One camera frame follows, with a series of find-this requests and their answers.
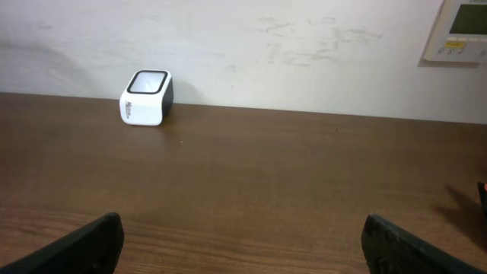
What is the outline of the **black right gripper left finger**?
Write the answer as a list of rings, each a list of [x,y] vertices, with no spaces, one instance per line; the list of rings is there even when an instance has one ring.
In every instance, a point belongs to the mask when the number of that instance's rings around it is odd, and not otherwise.
[[[107,213],[1,268],[1,274],[114,273],[124,243],[121,218]]]

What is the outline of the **black silver snack packet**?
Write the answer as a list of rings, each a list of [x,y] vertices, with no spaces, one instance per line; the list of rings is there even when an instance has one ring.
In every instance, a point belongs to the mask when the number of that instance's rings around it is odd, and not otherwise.
[[[478,191],[479,191],[479,199],[481,203],[481,208],[483,215],[487,218],[487,191],[486,191],[486,184],[482,182],[477,183]]]

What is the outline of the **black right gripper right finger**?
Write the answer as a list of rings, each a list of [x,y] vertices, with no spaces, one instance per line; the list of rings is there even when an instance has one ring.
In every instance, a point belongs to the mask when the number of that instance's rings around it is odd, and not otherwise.
[[[371,273],[484,273],[379,215],[366,218],[361,233],[361,248]]]

